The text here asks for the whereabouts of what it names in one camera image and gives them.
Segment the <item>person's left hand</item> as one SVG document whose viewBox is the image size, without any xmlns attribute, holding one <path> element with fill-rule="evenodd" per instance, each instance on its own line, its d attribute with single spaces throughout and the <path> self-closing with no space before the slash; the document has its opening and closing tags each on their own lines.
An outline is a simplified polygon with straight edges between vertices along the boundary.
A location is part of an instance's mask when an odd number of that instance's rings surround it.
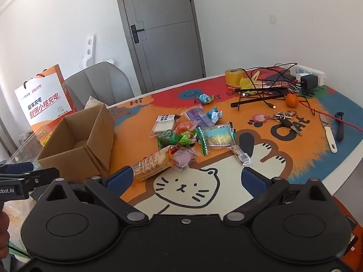
<svg viewBox="0 0 363 272">
<path fill-rule="evenodd" d="M 8 232 L 10 220 L 8 215 L 1 211 L 0 214 L 0 258 L 4 259 L 9 253 L 8 242 L 10 235 Z"/>
</svg>

